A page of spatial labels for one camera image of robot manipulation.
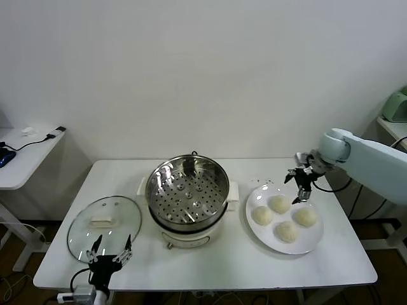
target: plug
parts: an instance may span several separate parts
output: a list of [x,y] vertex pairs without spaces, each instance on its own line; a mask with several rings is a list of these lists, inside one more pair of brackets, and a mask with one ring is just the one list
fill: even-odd
[[66,131],[66,128],[62,127],[62,126],[59,126],[57,129],[53,130],[48,135],[46,135],[46,138],[47,139],[54,139],[55,137],[58,137],[64,131]]

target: green device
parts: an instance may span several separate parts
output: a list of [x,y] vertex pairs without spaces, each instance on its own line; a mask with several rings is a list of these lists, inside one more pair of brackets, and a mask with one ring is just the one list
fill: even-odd
[[407,86],[389,97],[382,116],[389,122],[407,123]]

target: black cable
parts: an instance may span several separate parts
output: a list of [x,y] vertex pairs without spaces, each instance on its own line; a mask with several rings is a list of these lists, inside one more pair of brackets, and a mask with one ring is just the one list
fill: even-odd
[[14,151],[21,151],[23,148],[27,147],[28,145],[33,145],[33,144],[42,143],[42,142],[44,142],[44,141],[47,141],[48,139],[50,139],[50,138],[47,136],[47,137],[45,137],[45,138],[44,138],[43,140],[41,140],[41,141],[27,143],[26,145],[23,145],[22,147],[20,147],[20,148],[18,148],[18,149],[12,148],[12,146],[7,145],[7,144],[5,144],[4,146],[7,147],[7,148],[12,149],[12,150],[14,150]]
[[81,273],[86,272],[88,270],[90,270],[90,269],[85,268],[85,269],[79,270],[77,273],[74,274],[74,276],[71,278],[71,282],[69,283],[69,288],[71,289],[71,292],[74,292],[74,280],[75,280],[75,277],[77,277]]
[[[251,302],[251,305],[254,305],[254,303],[256,303],[256,301],[258,299],[264,299],[265,301],[267,301],[267,297],[265,295],[257,295],[256,297],[254,297],[253,301]],[[273,305],[273,302],[270,301],[270,299],[268,300],[266,305]]]
[[315,181],[312,181],[312,184],[320,191],[322,192],[326,192],[326,193],[337,193],[340,191],[343,191],[344,189],[346,189],[351,183],[352,183],[353,179],[349,178],[348,182],[346,182],[346,184],[343,187],[340,187],[339,189],[323,189],[321,187],[319,187],[317,184],[315,184]]
[[52,297],[47,298],[47,300],[44,301],[43,305],[47,305],[49,302],[57,302],[57,296],[53,295]]
[[166,300],[164,302],[162,302],[161,305],[165,305],[173,296],[174,294],[176,294],[175,292],[171,293],[169,297],[166,298]]
[[372,292],[372,290],[370,289],[370,286],[366,286],[369,290],[370,296],[373,299],[373,304],[376,305],[376,297],[375,294]]
[[354,210],[355,210],[356,203],[357,203],[357,200],[359,200],[359,197],[360,197],[360,195],[361,195],[362,189],[363,189],[363,186],[361,185],[360,188],[359,188],[359,191],[357,192],[357,195],[356,195],[354,204],[352,205],[352,209],[350,210],[350,213],[349,213],[349,215],[348,215],[348,219],[350,219],[350,216],[352,216],[352,214],[353,214],[353,212],[354,212]]
[[[15,273],[9,274],[8,276],[0,278],[0,280],[1,281],[7,280],[8,278],[11,278],[12,276],[15,276],[15,275],[26,276],[27,274],[24,272],[15,272]],[[21,294],[21,292],[23,291],[23,289],[25,288],[26,284],[27,284],[27,277],[24,278],[24,282],[23,282],[21,289],[15,295],[12,295],[7,301],[0,303],[0,305],[7,304],[7,303],[11,302],[12,300],[14,300],[16,297],[18,297]]]
[[[398,139],[398,140],[395,141],[390,147],[396,149],[397,145],[399,145],[399,144],[401,143],[401,141],[403,141],[403,140],[405,140],[405,139],[407,139],[407,136]],[[371,216],[373,216],[374,214],[376,214],[376,213],[384,206],[384,204],[386,203],[386,201],[387,201],[387,200],[383,200],[383,202],[380,204],[380,206],[379,206],[376,210],[374,210],[373,212],[371,212],[368,216],[366,216],[366,217],[363,218],[363,219],[368,219],[369,217],[371,217]]]
[[384,199],[383,201],[382,201],[382,203],[379,205],[379,207],[376,209],[376,210],[374,210],[373,212],[371,212],[368,216],[366,216],[365,218],[363,218],[363,219],[368,219],[369,217],[371,217],[372,215],[374,215],[374,214],[376,214],[383,206],[384,206],[384,204],[387,202],[387,199]]
[[371,288],[375,291],[375,293],[377,295],[377,299],[379,302],[378,305],[382,305],[382,298],[380,297],[379,291],[377,290],[376,286],[372,285]]
[[405,140],[405,139],[407,139],[407,136],[405,136],[405,137],[403,137],[403,138],[400,138],[400,139],[398,139],[397,141],[395,141],[395,142],[391,145],[391,147],[396,148],[396,146],[399,145],[399,144],[401,143],[401,141],[403,141],[403,140]]
[[186,295],[185,295],[185,299],[184,299],[183,305],[185,305],[185,302],[186,302],[187,298],[188,298],[188,292],[187,292]]
[[348,300],[347,300],[347,298],[345,297],[345,294],[344,294],[343,292],[341,292],[341,296],[342,296],[342,299],[343,299],[343,301],[345,302],[345,304],[346,304],[346,305],[349,305],[349,302],[348,302]]

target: cable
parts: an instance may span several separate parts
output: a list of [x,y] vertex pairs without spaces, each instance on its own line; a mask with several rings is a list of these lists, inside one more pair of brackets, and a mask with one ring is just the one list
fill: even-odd
[[346,304],[346,305],[349,305],[349,302],[348,302],[348,300],[347,300],[347,298],[345,297],[345,294],[344,294],[343,292],[341,292],[341,296],[342,296],[342,299],[343,299],[343,301],[345,302],[345,304]]
[[353,212],[354,212],[354,210],[355,210],[356,203],[357,203],[357,200],[359,199],[359,197],[360,197],[360,195],[361,195],[362,189],[363,189],[363,185],[360,186],[359,191],[357,192],[357,195],[356,195],[354,204],[352,205],[352,209],[350,210],[350,213],[349,213],[349,215],[348,215],[348,219],[350,219],[350,216],[352,216],[352,214],[353,214]]
[[376,305],[376,297],[375,294],[372,292],[372,290],[370,289],[370,286],[366,286],[367,289],[369,290],[370,296],[373,299],[373,304]]
[[378,289],[377,289],[376,286],[374,286],[374,285],[372,285],[371,288],[375,291],[375,293],[376,293],[376,295],[377,295],[377,299],[378,299],[379,305],[382,305],[382,298],[380,297],[380,294],[379,294]]
[[[405,140],[405,139],[407,139],[407,136],[398,139],[398,140],[395,141],[392,145],[390,145],[390,147],[396,149],[397,145],[399,145],[399,144],[400,144],[403,140]],[[371,212],[368,216],[366,216],[366,217],[363,218],[363,219],[368,219],[369,217],[371,217],[371,216],[373,216],[374,214],[376,214],[376,213],[384,206],[384,204],[385,204],[386,202],[387,202],[387,199],[384,199],[384,200],[382,201],[382,203],[380,204],[380,206],[379,206],[376,210],[374,210],[373,212]]]
[[49,302],[57,302],[57,296],[53,295],[52,297],[47,298],[47,300],[44,301],[43,305],[47,305]]
[[181,303],[181,297],[183,296],[183,293],[182,292],[180,292],[179,293],[179,299],[178,299],[178,305],[180,305],[180,303]]
[[[18,281],[16,281],[14,284],[11,285],[10,282],[8,281],[8,278],[11,278],[12,276],[19,275],[19,274],[21,274],[23,276]],[[15,273],[9,274],[8,276],[1,278],[0,280],[4,281],[7,284],[8,289],[6,290],[6,292],[3,295],[4,302],[1,302],[0,304],[2,304],[2,305],[7,304],[7,303],[11,302],[12,300],[14,300],[17,296],[19,296],[27,284],[27,278],[30,278],[32,280],[32,277],[29,276],[28,274],[25,274],[24,272],[15,272]],[[21,289],[19,291],[17,291],[17,293],[15,295],[13,295],[13,287],[15,285],[17,285],[18,283],[20,283],[20,281],[22,281],[23,279],[25,279],[25,281],[24,281]]]
[[47,141],[49,139],[54,139],[55,137],[57,137],[60,133],[62,133],[64,131],[66,131],[66,128],[63,127],[63,126],[59,126],[58,128],[54,129],[52,132],[50,132],[48,135],[46,135],[45,138],[43,140],[41,140],[41,141],[27,143],[27,144],[24,144],[22,147],[17,148],[17,149],[13,148],[10,145],[7,145],[6,142],[0,142],[0,147],[7,147],[7,148],[12,149],[13,151],[21,151],[23,148],[25,148],[25,147],[27,147],[29,145],[42,143],[42,142],[45,142],[45,141]]
[[165,305],[174,296],[174,294],[176,293],[175,292],[171,293],[170,296],[167,297],[167,299],[164,302],[162,302],[162,305]]
[[371,217],[372,215],[374,215],[374,214],[376,214],[383,206],[384,206],[384,204],[387,202],[387,199],[384,199],[383,201],[382,201],[382,203],[379,205],[379,207],[376,209],[376,210],[374,210],[373,212],[371,212],[368,216],[366,216],[365,218],[363,218],[363,219],[368,219],[369,217]]
[[233,295],[238,301],[239,303],[241,303],[241,305],[244,305],[243,301],[240,299],[240,297],[237,296],[237,294],[235,294],[234,292],[228,292],[227,294],[224,295],[219,295],[217,294],[219,297],[217,298],[217,300],[215,302],[212,303],[212,305],[215,305],[217,302],[219,302],[220,300],[222,300],[224,297],[226,297],[227,295]]
[[392,148],[396,148],[397,145],[399,145],[403,140],[407,139],[407,136],[398,139],[397,141],[395,141],[392,145],[390,145],[390,147]]
[[[32,277],[31,277],[31,276],[29,276],[28,274],[25,274],[25,275],[23,275],[18,281],[16,281],[14,284],[10,285],[9,281],[7,280],[7,278],[3,278],[3,281],[5,281],[5,282],[7,283],[7,285],[8,285],[8,289],[6,290],[6,292],[5,292],[4,295],[3,295],[3,300],[4,300],[5,302],[9,302],[9,301],[11,300],[11,297],[12,297],[12,295],[13,295],[13,287],[14,287],[15,285],[17,285],[18,283],[20,283],[24,278],[30,278],[30,279],[32,280]],[[24,289],[26,283],[27,283],[27,280],[25,280],[24,285],[23,285],[23,288],[21,288],[21,290],[20,290],[14,297],[16,297],[16,296]]]
[[39,229],[37,229],[36,227],[30,225],[30,224],[23,224],[21,222],[0,222],[0,224],[19,224],[21,226],[26,226],[26,227],[30,227],[31,229],[37,231],[39,234],[41,234],[41,236],[44,238],[44,243],[46,243],[47,245],[49,245],[50,243],[47,242],[44,233],[42,233]]
[[41,141],[27,143],[27,144],[23,145],[22,147],[20,147],[20,148],[18,148],[18,149],[12,148],[12,146],[7,145],[7,144],[5,144],[4,146],[7,147],[7,148],[12,149],[12,150],[14,150],[14,151],[21,151],[23,148],[25,148],[25,147],[27,147],[27,146],[29,146],[29,145],[42,143],[42,142],[47,141],[48,139],[50,139],[50,138],[49,138],[48,136],[46,136],[46,137],[45,137],[43,140],[41,140]]
[[317,184],[315,184],[315,181],[312,181],[312,184],[320,191],[322,192],[326,192],[326,193],[337,193],[340,191],[343,191],[344,189],[346,189],[351,183],[352,183],[353,179],[349,178],[348,182],[346,182],[346,184],[343,187],[340,187],[339,189],[323,189],[321,187],[319,187]]
[[85,268],[85,269],[79,270],[77,273],[74,274],[74,276],[71,278],[71,282],[69,283],[69,288],[71,289],[71,292],[74,292],[74,280],[75,280],[75,277],[77,277],[81,273],[86,272],[88,270],[90,270],[90,269]]
[[188,298],[188,293],[186,293],[186,295],[185,295],[185,299],[184,299],[183,305],[185,305],[187,298]]
[[273,305],[273,302],[268,300],[268,294],[266,295],[257,295],[256,297],[254,297],[253,301],[251,302],[251,305],[255,305],[256,301],[258,299],[265,299],[266,300],[266,305]]

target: wire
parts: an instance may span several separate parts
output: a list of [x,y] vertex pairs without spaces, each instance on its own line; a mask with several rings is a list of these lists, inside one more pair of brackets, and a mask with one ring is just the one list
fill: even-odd
[[317,184],[315,184],[315,181],[312,181],[312,184],[320,191],[322,192],[326,192],[326,193],[337,193],[340,191],[343,191],[344,189],[346,189],[351,183],[352,183],[353,179],[349,178],[348,182],[346,182],[346,184],[343,187],[340,187],[339,189],[323,189],[321,187],[319,187]]
[[397,145],[399,145],[403,140],[407,139],[407,136],[398,139],[397,141],[395,141],[392,145],[390,145],[390,147],[392,148],[396,148]]
[[[405,139],[407,139],[407,136],[398,139],[398,140],[395,141],[392,145],[390,145],[390,147],[396,149],[397,145],[399,145],[399,144],[400,144],[403,140],[405,140]],[[379,205],[379,207],[378,207],[376,210],[374,210],[373,212],[371,212],[368,216],[366,216],[366,217],[363,218],[363,219],[368,219],[369,217],[371,217],[371,216],[373,216],[374,214],[376,214],[376,213],[384,206],[384,204],[385,204],[386,202],[387,202],[387,199],[384,199],[384,200],[382,201],[382,203]]]
[[22,222],[0,222],[0,224],[19,224],[20,226],[30,227],[31,229],[33,229],[33,230],[37,231],[39,234],[41,234],[41,236],[44,238],[44,243],[46,243],[47,245],[50,244],[47,242],[44,233],[42,233],[39,229],[37,229],[36,227],[34,227],[30,224],[23,224]]
[[[7,278],[3,278],[3,281],[5,281],[6,284],[8,285],[8,289],[6,290],[6,292],[3,295],[4,303],[2,303],[2,304],[6,304],[6,302],[9,302],[11,300],[11,297],[13,295],[13,287],[15,285],[17,285],[18,283],[20,283],[24,278],[30,278],[32,280],[31,276],[29,276],[28,274],[25,274],[18,281],[16,281],[14,284],[10,285]],[[24,289],[26,283],[27,283],[27,280],[25,280],[23,288],[21,288],[21,290],[14,297],[16,297]]]
[[268,294],[266,294],[266,295],[257,295],[253,299],[253,301],[251,302],[251,305],[254,305],[258,299],[265,299],[266,300],[266,305],[273,305],[273,302],[268,300]]
[[188,298],[188,293],[186,293],[186,295],[185,295],[185,299],[184,299],[183,305],[185,305],[187,298]]
[[77,277],[81,273],[84,273],[84,272],[86,272],[88,270],[90,270],[90,269],[85,268],[85,269],[79,270],[77,273],[74,274],[74,276],[71,278],[71,282],[69,283],[69,288],[71,289],[71,292],[74,292],[74,280],[75,280],[75,277]]
[[170,296],[167,297],[167,299],[166,299],[164,302],[162,302],[162,305],[165,305],[165,304],[172,298],[172,296],[173,296],[174,294],[176,294],[176,293],[175,293],[175,292],[171,293]]
[[375,294],[372,292],[372,290],[370,289],[370,286],[366,286],[366,288],[369,290],[370,296],[373,299],[373,304],[376,305],[376,297]]
[[25,148],[25,147],[27,147],[27,146],[29,146],[29,145],[42,143],[42,142],[47,141],[48,139],[50,139],[50,138],[47,136],[47,137],[45,137],[45,138],[44,138],[43,140],[41,140],[41,141],[27,143],[27,144],[23,145],[22,147],[20,147],[20,148],[18,148],[18,149],[12,148],[12,146],[7,145],[7,144],[5,144],[4,146],[7,147],[7,148],[12,149],[12,150],[14,150],[14,151],[21,151],[23,148]]
[[384,199],[383,201],[382,201],[382,203],[379,205],[379,207],[376,209],[376,210],[374,210],[373,212],[371,212],[368,216],[366,216],[365,218],[363,218],[363,219],[368,219],[369,217],[371,217],[371,216],[373,216],[374,214],[376,214],[383,206],[384,206],[384,204],[387,202],[387,199]]
[[374,285],[372,285],[371,288],[375,291],[375,293],[376,293],[376,295],[377,295],[377,299],[378,299],[379,305],[382,305],[382,298],[380,297],[380,294],[379,294],[378,289],[377,289],[376,286],[374,286]]
[[345,297],[345,294],[344,294],[343,292],[341,292],[341,296],[342,296],[342,299],[343,299],[343,301],[345,302],[345,304],[346,304],[346,305],[349,305],[349,302],[348,302],[348,300],[347,300],[347,298]]
[[219,302],[220,300],[222,300],[224,297],[226,297],[227,295],[233,295],[238,301],[239,303],[241,303],[241,305],[244,305],[244,303],[242,302],[242,300],[240,299],[240,297],[237,296],[237,294],[235,294],[234,292],[228,292],[227,294],[224,295],[219,295],[217,294],[219,297],[217,298],[217,300],[215,302],[212,303],[212,305],[215,305],[217,302]]
[[[11,278],[12,276],[19,275],[19,274],[21,274],[23,276],[18,281],[16,281],[14,284],[11,285],[10,282],[8,281],[8,278]],[[7,284],[8,289],[6,290],[6,292],[3,295],[4,302],[1,302],[0,304],[2,304],[2,305],[7,304],[7,303],[11,302],[12,300],[14,300],[17,296],[19,296],[27,284],[27,278],[30,278],[32,280],[32,277],[29,276],[28,274],[25,274],[24,272],[12,273],[12,274],[9,274],[8,276],[1,278],[0,280],[4,281]],[[16,286],[18,283],[20,283],[20,281],[22,281],[23,279],[25,279],[25,281],[24,281],[21,289],[19,291],[17,291],[17,293],[15,295],[13,295],[13,287]]]
[[44,301],[43,305],[47,305],[49,302],[57,302],[57,296],[53,295],[52,297],[47,298],[47,300]]
[[352,205],[352,209],[350,210],[350,213],[349,213],[349,215],[348,215],[348,219],[350,219],[350,216],[352,216],[352,214],[353,214],[353,212],[354,212],[354,210],[355,210],[356,203],[357,203],[357,200],[359,199],[359,197],[360,197],[360,195],[361,195],[362,189],[363,189],[363,185],[360,186],[359,191],[357,192],[357,195],[356,195],[354,204]]

